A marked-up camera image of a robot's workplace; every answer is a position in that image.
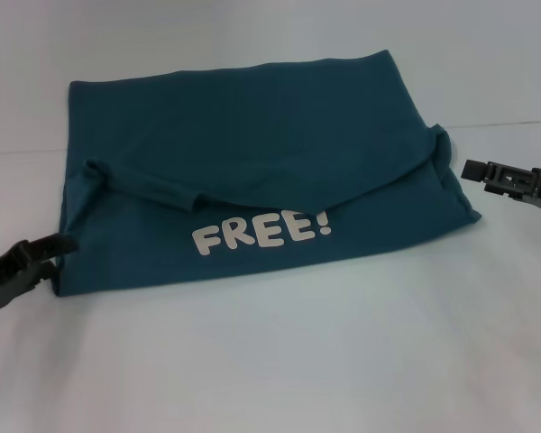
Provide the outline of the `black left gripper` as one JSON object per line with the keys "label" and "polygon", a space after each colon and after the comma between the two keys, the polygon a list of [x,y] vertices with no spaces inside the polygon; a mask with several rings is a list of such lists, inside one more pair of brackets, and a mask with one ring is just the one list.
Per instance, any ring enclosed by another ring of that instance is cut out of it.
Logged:
{"label": "black left gripper", "polygon": [[35,241],[21,241],[0,256],[0,309],[57,275],[57,265],[46,261],[78,249],[70,235],[54,234]]}

